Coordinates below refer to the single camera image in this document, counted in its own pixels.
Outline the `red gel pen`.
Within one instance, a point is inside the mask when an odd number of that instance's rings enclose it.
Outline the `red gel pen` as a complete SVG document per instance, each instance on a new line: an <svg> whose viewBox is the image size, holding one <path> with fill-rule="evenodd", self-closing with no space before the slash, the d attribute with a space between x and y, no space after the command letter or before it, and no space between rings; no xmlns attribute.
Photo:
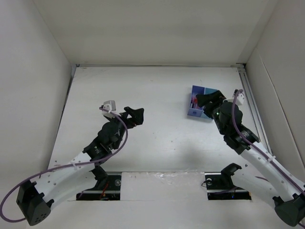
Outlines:
<svg viewBox="0 0 305 229"><path fill-rule="evenodd" d="M197 100L196 94L194 96L195 96L195 99L194 99L194 108L193 109L200 109L200 107L198 106L198 100Z"/></svg>

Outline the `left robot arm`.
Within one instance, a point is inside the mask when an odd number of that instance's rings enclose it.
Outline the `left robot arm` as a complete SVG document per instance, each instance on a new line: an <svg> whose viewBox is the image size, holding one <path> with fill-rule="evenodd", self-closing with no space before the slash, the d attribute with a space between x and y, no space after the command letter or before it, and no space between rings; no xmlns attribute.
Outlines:
<svg viewBox="0 0 305 229"><path fill-rule="evenodd" d="M143 108L125 107L117 113L104 104L100 110L107 122L88 146L67 164L20 185L16 203L30 226L41 223L68 198L90 188L103 188L108 175L101 165L123 148L128 129L144 122Z"/></svg>

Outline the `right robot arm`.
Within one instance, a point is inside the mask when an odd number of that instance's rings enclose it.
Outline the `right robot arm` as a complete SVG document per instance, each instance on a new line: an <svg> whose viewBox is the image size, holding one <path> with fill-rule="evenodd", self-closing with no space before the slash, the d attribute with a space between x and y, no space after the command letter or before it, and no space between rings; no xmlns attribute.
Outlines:
<svg viewBox="0 0 305 229"><path fill-rule="evenodd" d="M243 90L235 90L232 99L220 91L198 94L196 98L205 115L214 120L225 143L262 174L262 177L253 176L247 172L247 166L231 163L220 172L205 174L208 193L222 195L241 188L272 207L288 226L302 226L305 184L285 169L255 133L242 124L239 106L244 102Z"/></svg>

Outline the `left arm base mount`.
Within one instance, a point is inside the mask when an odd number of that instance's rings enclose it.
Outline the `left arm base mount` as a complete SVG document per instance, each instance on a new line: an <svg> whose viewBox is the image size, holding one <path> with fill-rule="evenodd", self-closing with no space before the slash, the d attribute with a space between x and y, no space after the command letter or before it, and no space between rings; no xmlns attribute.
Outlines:
<svg viewBox="0 0 305 229"><path fill-rule="evenodd" d="M122 172L107 173L101 166L94 169L96 184L76 195L77 201L117 201L121 197Z"/></svg>

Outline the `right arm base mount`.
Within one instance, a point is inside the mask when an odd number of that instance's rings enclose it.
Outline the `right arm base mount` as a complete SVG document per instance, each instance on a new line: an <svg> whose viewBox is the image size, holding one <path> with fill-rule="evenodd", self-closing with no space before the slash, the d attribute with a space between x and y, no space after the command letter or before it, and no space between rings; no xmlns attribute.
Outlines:
<svg viewBox="0 0 305 229"><path fill-rule="evenodd" d="M241 169L241 166L231 163L220 172L205 172L201 186L206 188L208 200L252 200L248 191L232 182L231 177Z"/></svg>

